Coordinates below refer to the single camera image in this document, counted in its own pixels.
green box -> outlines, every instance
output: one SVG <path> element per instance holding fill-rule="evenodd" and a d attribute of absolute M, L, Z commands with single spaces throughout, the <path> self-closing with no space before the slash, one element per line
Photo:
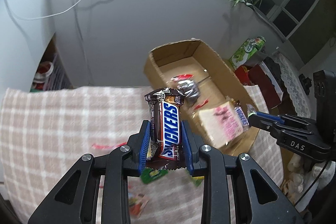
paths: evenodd
<path fill-rule="evenodd" d="M 243 65 L 248 59 L 251 58 L 258 50 L 265 44 L 264 37 L 257 37 L 255 39 L 247 39 L 243 45 L 234 53 L 229 59 L 233 68 L 236 70 L 239 66 Z"/>

candy wrapper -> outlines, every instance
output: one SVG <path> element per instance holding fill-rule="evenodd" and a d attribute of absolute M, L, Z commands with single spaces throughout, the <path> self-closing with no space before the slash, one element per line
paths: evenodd
<path fill-rule="evenodd" d="M 151 115 L 151 152 L 146 166 L 152 169 L 184 167 L 180 119 L 184 94 L 176 89 L 162 88 L 145 95 L 145 100 Z"/>
<path fill-rule="evenodd" d="M 167 170 L 154 170 L 151 168 L 145 168 L 140 178 L 144 184 L 148 184 L 167 174 L 168 174 Z"/>
<path fill-rule="evenodd" d="M 130 215 L 138 218 L 148 201 L 149 198 L 146 195 L 128 191 L 128 208 Z"/>
<path fill-rule="evenodd" d="M 253 114 L 257 114 L 257 111 L 252 105 L 247 104 L 247 117 L 250 117 Z"/>
<path fill-rule="evenodd" d="M 175 86 L 184 93 L 185 100 L 188 106 L 193 107 L 194 110 L 196 110 L 209 102 L 209 100 L 206 99 L 203 102 L 199 102 L 197 104 L 198 99 L 201 95 L 198 85 L 208 78 L 209 77 L 206 77 L 199 82 L 195 82 L 192 74 L 184 74 L 171 78 L 171 81 L 173 83 L 173 86 Z"/>
<path fill-rule="evenodd" d="M 249 128 L 239 101 L 232 99 L 228 99 L 218 107 L 202 109 L 197 115 L 201 126 L 216 148 L 228 145 Z"/>
<path fill-rule="evenodd" d="M 194 185 L 196 187 L 200 186 L 200 184 L 204 180 L 204 176 L 202 176 L 202 177 L 192 177 L 191 175 L 189 175 L 189 171 L 187 169 L 185 171 L 188 173 L 188 176 L 190 177 L 190 179 L 194 183 Z"/>

snickers logo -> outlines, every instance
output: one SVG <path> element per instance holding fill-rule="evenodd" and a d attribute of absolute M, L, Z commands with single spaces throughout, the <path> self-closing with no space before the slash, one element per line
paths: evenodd
<path fill-rule="evenodd" d="M 235 107 L 235 111 L 236 111 L 236 113 L 237 113 L 238 116 L 239 116 L 239 119 L 240 119 L 240 121 L 241 121 L 241 124 L 242 124 L 243 126 L 248 126 L 248 125 L 249 125 L 249 122 L 248 122 L 248 120 L 247 120 L 247 118 L 246 118 L 246 116 L 245 116 L 245 114 L 244 114 L 242 108 L 239 107 L 239 106 L 238 106 L 238 107 Z"/>
<path fill-rule="evenodd" d="M 162 141 L 160 157 L 177 160 L 174 147 L 180 144 L 180 113 L 177 106 L 161 102 Z"/>

snickers bar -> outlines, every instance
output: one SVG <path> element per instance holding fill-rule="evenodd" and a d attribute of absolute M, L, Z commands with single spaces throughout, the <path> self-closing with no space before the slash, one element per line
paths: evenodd
<path fill-rule="evenodd" d="M 147 167 L 176 169 L 181 167 L 180 106 L 184 95 L 179 90 L 163 88 L 145 95 L 151 114 L 151 154 Z"/>

metal screw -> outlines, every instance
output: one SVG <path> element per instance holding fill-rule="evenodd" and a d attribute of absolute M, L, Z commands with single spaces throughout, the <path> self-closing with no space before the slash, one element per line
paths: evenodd
<path fill-rule="evenodd" d="M 82 160 L 83 160 L 83 161 L 88 161 L 88 160 L 90 160 L 91 158 L 92 158 L 92 156 L 91 156 L 90 154 L 85 154 L 85 155 L 82 156 Z"/>
<path fill-rule="evenodd" d="M 240 154 L 240 158 L 242 160 L 249 160 L 250 159 L 250 155 L 249 154 L 246 154 L 246 153 L 241 153 Z"/>
<path fill-rule="evenodd" d="M 202 148 L 202 150 L 205 151 L 205 152 L 209 152 L 209 151 L 211 150 L 211 146 L 210 146 L 210 145 L 207 145 L 207 144 L 202 145 L 201 148 Z"/>
<path fill-rule="evenodd" d="M 130 147 L 128 145 L 123 145 L 123 146 L 120 147 L 120 150 L 122 152 L 127 152 L 128 150 L 130 150 Z"/>

